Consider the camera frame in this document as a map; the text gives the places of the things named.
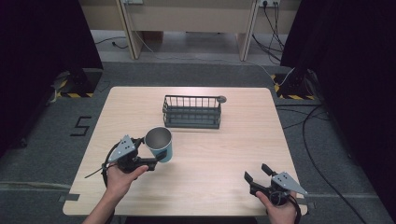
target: cup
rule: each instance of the cup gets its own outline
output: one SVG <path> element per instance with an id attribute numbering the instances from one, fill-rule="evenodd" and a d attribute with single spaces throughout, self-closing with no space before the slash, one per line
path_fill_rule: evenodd
<path id="1" fill-rule="evenodd" d="M 160 162 L 167 162 L 172 159 L 172 133 L 165 127 L 152 128 L 145 136 L 146 147 L 154 156 L 166 151 L 166 157 Z"/>

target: wall socket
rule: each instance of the wall socket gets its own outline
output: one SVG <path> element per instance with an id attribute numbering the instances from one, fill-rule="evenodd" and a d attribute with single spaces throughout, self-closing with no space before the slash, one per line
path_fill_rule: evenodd
<path id="1" fill-rule="evenodd" d="M 280 0 L 259 0 L 259 7 L 263 6 L 264 1 L 267 1 L 267 7 L 275 7 L 275 3 L 277 3 L 277 5 L 280 5 Z"/>

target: black stand base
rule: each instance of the black stand base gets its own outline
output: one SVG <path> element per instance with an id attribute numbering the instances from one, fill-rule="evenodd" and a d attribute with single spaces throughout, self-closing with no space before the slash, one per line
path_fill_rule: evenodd
<path id="1" fill-rule="evenodd" d="M 281 84 L 287 74 L 275 74 L 274 82 Z M 314 100 L 311 89 L 306 84 L 305 80 L 300 85 L 290 85 L 289 82 L 285 81 L 281 86 L 275 85 L 276 96 L 282 99 L 293 99 L 293 100 Z"/>
<path id="2" fill-rule="evenodd" d="M 76 79 L 70 75 L 60 88 L 62 97 L 80 98 L 92 97 L 102 76 L 102 72 L 85 72 L 85 78 Z"/>

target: black wire basket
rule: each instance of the black wire basket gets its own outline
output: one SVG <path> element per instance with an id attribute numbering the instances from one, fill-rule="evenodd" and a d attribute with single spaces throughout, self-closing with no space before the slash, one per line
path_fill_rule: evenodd
<path id="1" fill-rule="evenodd" d="M 168 128 L 218 129 L 224 96 L 165 95 L 163 122 Z"/>

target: light wood tabletop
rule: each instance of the light wood tabletop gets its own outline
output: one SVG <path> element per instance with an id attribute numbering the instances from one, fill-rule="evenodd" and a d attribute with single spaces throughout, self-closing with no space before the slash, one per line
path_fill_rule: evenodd
<path id="1" fill-rule="evenodd" d="M 64 213 L 88 215 L 105 192 L 100 173 L 84 178 L 101 167 L 108 151 L 125 134 L 144 137 L 163 126 L 166 94 L 219 96 L 219 129 L 170 128 L 173 158 L 158 163 L 133 182 L 116 208 L 123 216 L 265 216 L 261 202 L 249 194 L 247 171 L 265 187 L 271 178 L 262 170 L 288 172 L 297 182 L 289 148 L 271 92 L 265 88 L 115 87 L 93 131 Z M 145 145 L 139 156 L 153 158 Z M 306 214 L 306 205 L 301 205 Z"/>

